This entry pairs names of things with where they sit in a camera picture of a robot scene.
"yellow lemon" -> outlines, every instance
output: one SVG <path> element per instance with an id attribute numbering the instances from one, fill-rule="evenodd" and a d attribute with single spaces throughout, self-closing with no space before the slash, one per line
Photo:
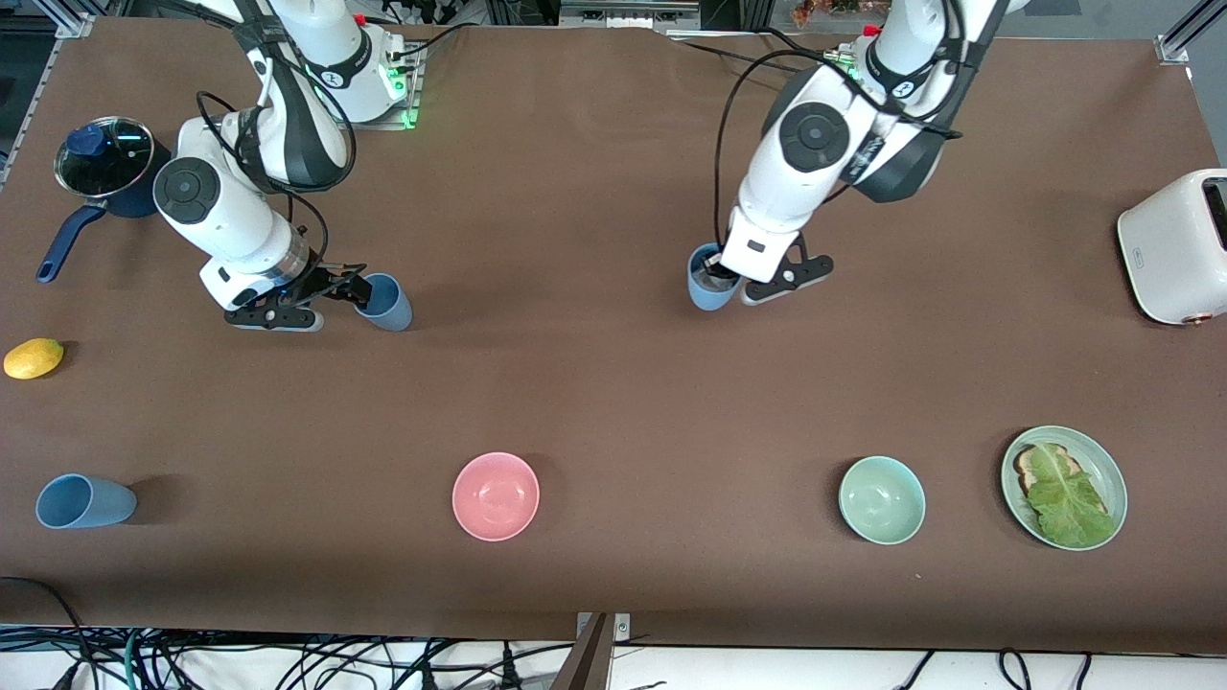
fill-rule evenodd
<path id="1" fill-rule="evenodd" d="M 13 378 L 38 378 L 60 365 L 64 345 L 50 338 L 36 338 L 17 345 L 4 356 L 4 372 Z"/>

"green bowl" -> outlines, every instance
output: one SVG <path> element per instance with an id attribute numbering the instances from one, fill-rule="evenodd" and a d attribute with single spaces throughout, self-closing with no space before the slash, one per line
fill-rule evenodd
<path id="1" fill-rule="evenodd" d="M 912 539 L 924 522 L 924 507 L 920 480 L 894 458 L 859 460 L 839 483 L 839 513 L 874 544 L 892 546 Z"/>
<path id="2" fill-rule="evenodd" d="M 1027 495 L 1022 492 L 1018 473 L 1014 469 L 1014 462 L 1018 459 L 1018 455 L 1036 443 L 1058 443 L 1065 446 L 1070 452 L 1070 457 L 1077 460 L 1082 465 L 1082 470 L 1091 475 L 1091 485 L 1094 486 L 1096 492 L 1099 494 L 1099 498 L 1103 501 L 1103 506 L 1108 508 L 1108 514 L 1117 523 L 1117 529 L 1107 539 L 1093 546 L 1061 546 L 1039 532 L 1039 518 L 1036 516 L 1036 511 L 1031 508 L 1031 503 L 1027 502 Z M 1010 512 L 1014 513 L 1014 517 L 1018 519 L 1018 523 L 1027 532 L 1044 544 L 1066 551 L 1090 551 L 1112 541 L 1120 533 L 1120 527 L 1125 524 L 1125 513 L 1129 512 L 1129 494 L 1125 491 L 1125 478 L 1120 475 L 1120 468 L 1117 467 L 1117 462 L 1093 438 L 1081 431 L 1065 428 L 1064 426 L 1037 426 L 1036 428 L 1023 431 L 1014 440 L 1014 443 L 1006 448 L 1005 459 L 1001 460 L 1001 494 L 1005 495 L 1005 503 L 1010 506 Z"/>

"brown table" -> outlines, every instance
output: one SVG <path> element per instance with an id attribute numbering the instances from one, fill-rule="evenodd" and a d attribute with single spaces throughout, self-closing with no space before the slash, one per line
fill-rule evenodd
<path id="1" fill-rule="evenodd" d="M 557 638 L 610 610 L 649 642 L 1227 652 L 1227 327 L 1147 323 L 1113 242 L 1120 211 L 1215 165 L 1184 70 L 1145 42 L 1001 41 L 929 188 L 811 223 L 827 282 L 704 314 L 682 266 L 712 235 L 734 69 L 647 31 L 460 33 L 421 128 L 361 133 L 353 176 L 313 196 L 329 257 L 398 275 L 415 328 L 330 303 L 288 335 L 227 327 L 156 216 L 104 219 L 34 282 L 77 204 L 50 173 L 65 133 L 121 113 L 173 141 L 196 90 L 258 91 L 202 23 L 69 42 L 0 195 L 4 347 L 71 344 L 52 377 L 0 382 L 0 572 L 99 625 Z M 766 72 L 730 120 L 726 200 Z M 1001 453 L 1040 424 L 1120 464 L 1108 546 L 1043 546 L 1006 511 Z M 498 545 L 449 507 L 491 449 L 542 489 Z M 836 508 L 877 453 L 929 498 L 901 546 Z M 72 470 L 134 484 L 134 524 L 40 528 L 34 496 Z M 23 598 L 0 618 L 58 615 Z"/>

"toaster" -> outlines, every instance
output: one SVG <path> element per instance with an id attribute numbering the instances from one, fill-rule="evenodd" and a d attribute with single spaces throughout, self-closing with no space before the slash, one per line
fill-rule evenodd
<path id="1" fill-rule="evenodd" d="M 1137 304 L 1167 324 L 1227 312 L 1227 169 L 1189 173 L 1117 221 Z"/>

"blue handle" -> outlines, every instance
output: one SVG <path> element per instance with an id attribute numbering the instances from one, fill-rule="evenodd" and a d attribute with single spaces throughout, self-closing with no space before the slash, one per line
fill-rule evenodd
<path id="1" fill-rule="evenodd" d="M 104 215 L 107 215 L 107 209 L 103 206 L 86 204 L 64 219 L 64 225 L 55 233 L 55 239 L 52 241 L 50 248 L 47 249 L 47 257 L 43 258 L 42 265 L 38 266 L 38 273 L 34 274 L 38 282 L 50 282 L 55 280 L 55 276 L 60 275 L 60 269 L 64 268 L 64 262 L 69 258 L 69 252 L 72 250 L 72 244 L 76 242 L 77 235 L 81 235 L 81 228 Z"/>

